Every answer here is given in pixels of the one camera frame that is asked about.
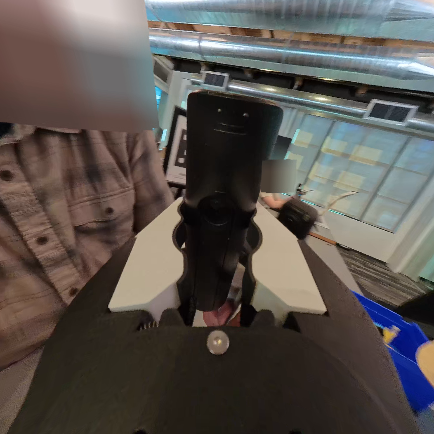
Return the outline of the black remote control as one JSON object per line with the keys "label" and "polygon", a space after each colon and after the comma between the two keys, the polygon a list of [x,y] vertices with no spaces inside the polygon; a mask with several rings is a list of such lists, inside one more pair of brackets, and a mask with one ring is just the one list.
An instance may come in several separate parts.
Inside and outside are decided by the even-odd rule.
{"label": "black remote control", "polygon": [[211,90],[187,98],[186,271],[178,288],[199,311],[227,299],[282,120],[283,110],[263,99]]}

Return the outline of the black backdrop board stand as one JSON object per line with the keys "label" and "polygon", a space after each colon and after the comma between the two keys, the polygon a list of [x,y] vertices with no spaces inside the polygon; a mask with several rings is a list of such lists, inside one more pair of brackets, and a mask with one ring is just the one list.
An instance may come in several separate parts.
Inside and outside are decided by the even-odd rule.
{"label": "black backdrop board stand", "polygon": [[430,340],[418,347],[416,363],[429,384],[434,387],[434,341]]}

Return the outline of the black power adapter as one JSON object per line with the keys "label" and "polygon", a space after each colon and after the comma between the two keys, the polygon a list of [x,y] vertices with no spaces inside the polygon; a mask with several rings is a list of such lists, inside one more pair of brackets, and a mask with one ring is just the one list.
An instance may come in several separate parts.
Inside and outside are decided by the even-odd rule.
{"label": "black power adapter", "polygon": [[304,240],[318,218],[318,211],[298,198],[288,200],[281,208],[277,220],[298,240]]}

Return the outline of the silver ceiling duct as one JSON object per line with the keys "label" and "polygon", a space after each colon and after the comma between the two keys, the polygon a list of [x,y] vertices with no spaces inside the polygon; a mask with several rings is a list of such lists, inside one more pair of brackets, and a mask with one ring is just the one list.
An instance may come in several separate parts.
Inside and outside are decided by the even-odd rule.
{"label": "silver ceiling duct", "polygon": [[151,51],[272,70],[433,78],[433,1],[145,1]]}

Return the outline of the blue plastic bin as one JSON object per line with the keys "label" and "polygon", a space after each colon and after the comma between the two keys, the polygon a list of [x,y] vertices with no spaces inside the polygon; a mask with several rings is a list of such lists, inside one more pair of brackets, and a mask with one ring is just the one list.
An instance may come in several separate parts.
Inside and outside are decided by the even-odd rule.
{"label": "blue plastic bin", "polygon": [[397,326],[401,331],[390,345],[386,345],[398,372],[411,408],[420,412],[433,404],[434,389],[420,371],[415,358],[418,347],[428,338],[418,324],[405,321],[396,312],[353,292],[372,322],[380,329]]}

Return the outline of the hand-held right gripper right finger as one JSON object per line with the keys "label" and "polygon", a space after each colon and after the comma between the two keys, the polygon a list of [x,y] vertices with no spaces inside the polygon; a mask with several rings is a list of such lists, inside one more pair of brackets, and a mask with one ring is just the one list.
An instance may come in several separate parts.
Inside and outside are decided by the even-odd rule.
{"label": "hand-held right gripper right finger", "polygon": [[246,241],[243,304],[275,316],[326,312],[298,239],[259,203]]}

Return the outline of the framed tag poster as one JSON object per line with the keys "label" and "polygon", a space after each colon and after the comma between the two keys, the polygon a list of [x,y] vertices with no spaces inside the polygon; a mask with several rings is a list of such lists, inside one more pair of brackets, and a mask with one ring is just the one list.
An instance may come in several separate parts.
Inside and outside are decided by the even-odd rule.
{"label": "framed tag poster", "polygon": [[170,133],[166,143],[163,169],[172,187],[186,185],[187,111],[175,106]]}

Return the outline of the ceiling air vent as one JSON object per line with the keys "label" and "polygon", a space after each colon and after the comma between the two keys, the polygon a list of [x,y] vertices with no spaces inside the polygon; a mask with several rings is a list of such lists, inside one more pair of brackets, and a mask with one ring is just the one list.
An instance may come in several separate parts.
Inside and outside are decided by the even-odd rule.
{"label": "ceiling air vent", "polygon": [[225,90],[229,82],[230,75],[227,73],[220,73],[205,70],[202,72],[203,86],[207,89]]}
{"label": "ceiling air vent", "polygon": [[415,105],[373,99],[368,104],[363,118],[393,125],[407,125],[418,109],[419,106]]}

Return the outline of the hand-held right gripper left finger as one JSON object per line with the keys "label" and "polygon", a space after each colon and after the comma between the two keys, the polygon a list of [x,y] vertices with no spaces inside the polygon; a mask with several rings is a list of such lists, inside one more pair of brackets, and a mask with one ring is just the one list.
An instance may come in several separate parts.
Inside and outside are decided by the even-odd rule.
{"label": "hand-held right gripper left finger", "polygon": [[136,237],[109,302],[111,312],[144,310],[153,319],[180,306],[176,282],[184,271],[183,254],[173,241],[181,222],[178,198]]}

